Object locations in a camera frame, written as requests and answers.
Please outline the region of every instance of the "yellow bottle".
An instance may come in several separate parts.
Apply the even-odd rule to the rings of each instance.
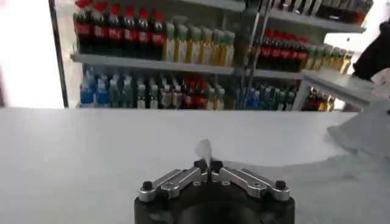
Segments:
[[[233,65],[234,56],[234,38],[235,34],[230,31],[225,32],[225,41],[221,49],[220,66],[231,67]]]
[[[175,61],[185,63],[187,53],[187,33],[188,28],[184,25],[179,25],[179,32],[175,43]]]
[[[166,39],[163,45],[163,60],[175,61],[175,26],[172,23],[166,23]]]
[[[211,53],[213,45],[211,43],[212,32],[210,29],[203,27],[202,29],[202,44],[200,46],[200,57],[199,64],[210,65],[211,64]]]
[[[219,59],[221,57],[221,49],[222,49],[222,40],[224,37],[224,33],[218,29],[215,29],[213,32],[213,53],[211,56],[211,64],[218,65]]]
[[[198,64],[200,56],[200,29],[191,27],[191,39],[188,42],[188,50],[186,62],[191,64]]]

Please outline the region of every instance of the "red bottle cap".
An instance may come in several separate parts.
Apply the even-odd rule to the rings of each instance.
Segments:
[[[156,20],[162,21],[163,20],[163,15],[159,14],[158,12],[155,13],[155,18]]]
[[[99,12],[104,12],[105,8],[107,7],[107,2],[98,2],[96,3],[93,8]]]
[[[134,17],[134,7],[132,6],[129,6],[125,13],[124,13],[127,17]]]
[[[121,5],[119,5],[119,4],[113,4],[113,5],[111,6],[111,14],[112,14],[112,15],[118,16],[120,11],[121,11]]]
[[[78,0],[78,1],[75,2],[75,4],[78,6],[78,8],[84,9],[85,6],[88,5],[88,1],[86,1],[86,0]]]
[[[146,9],[140,9],[140,18],[147,19],[147,17],[148,17],[148,14],[147,14]]]

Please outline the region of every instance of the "black object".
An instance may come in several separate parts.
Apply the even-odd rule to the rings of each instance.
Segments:
[[[377,72],[390,67],[390,22],[382,23],[380,31],[353,65],[353,74],[363,80],[370,80]]]

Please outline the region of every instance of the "metal shelf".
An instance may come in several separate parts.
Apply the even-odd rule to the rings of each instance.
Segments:
[[[277,79],[303,79],[303,73],[299,72],[283,72],[273,70],[256,69],[254,77],[266,77]]]
[[[245,9],[244,1],[232,0],[181,0],[182,2],[189,2],[198,5],[206,5],[219,9],[226,9],[235,12],[242,12]]]
[[[233,68],[211,65],[195,65],[184,63],[173,63],[166,61],[145,60],[137,58],[125,58],[94,54],[71,54],[74,62],[86,63],[89,65],[120,66],[131,68],[161,69],[169,71],[186,72],[209,72],[214,74],[233,74]]]
[[[345,32],[345,33],[363,33],[366,29],[354,24],[340,23],[326,19],[320,19],[314,16],[299,15],[291,12],[272,9],[270,18],[290,21],[292,23],[304,24],[308,26],[319,27],[329,32]]]

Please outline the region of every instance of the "white wall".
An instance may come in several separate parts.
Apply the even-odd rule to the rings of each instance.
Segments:
[[[63,108],[48,0],[0,0],[0,27],[5,105]]]

